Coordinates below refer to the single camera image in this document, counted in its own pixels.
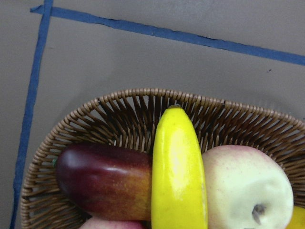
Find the yellow banana with grey tip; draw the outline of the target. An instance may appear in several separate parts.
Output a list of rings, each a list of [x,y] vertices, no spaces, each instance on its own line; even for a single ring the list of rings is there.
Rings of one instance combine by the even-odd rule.
[[[206,229],[200,145],[190,118],[178,105],[167,108],[157,125],[152,166],[152,228]]]

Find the brown wicker basket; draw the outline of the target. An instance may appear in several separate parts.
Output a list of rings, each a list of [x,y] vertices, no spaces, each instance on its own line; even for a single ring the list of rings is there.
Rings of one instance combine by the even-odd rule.
[[[219,145],[255,147],[286,172],[294,202],[305,205],[305,124],[271,109],[158,88],[128,89],[95,98],[66,115],[33,156],[21,191],[24,229],[76,229],[86,214],[60,193],[53,165],[74,142],[99,142],[152,152],[165,109],[179,104],[192,120],[203,152]]]

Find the dark red mango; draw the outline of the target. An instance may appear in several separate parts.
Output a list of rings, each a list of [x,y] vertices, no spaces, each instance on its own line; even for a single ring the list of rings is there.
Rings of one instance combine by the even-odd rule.
[[[151,219],[152,155],[98,143],[66,147],[55,163],[59,189],[76,206],[107,220]]]

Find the yellow green mango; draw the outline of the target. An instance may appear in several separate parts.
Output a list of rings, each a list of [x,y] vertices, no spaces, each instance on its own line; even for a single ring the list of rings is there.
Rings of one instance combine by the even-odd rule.
[[[286,229],[305,229],[305,209],[294,206],[293,215]]]

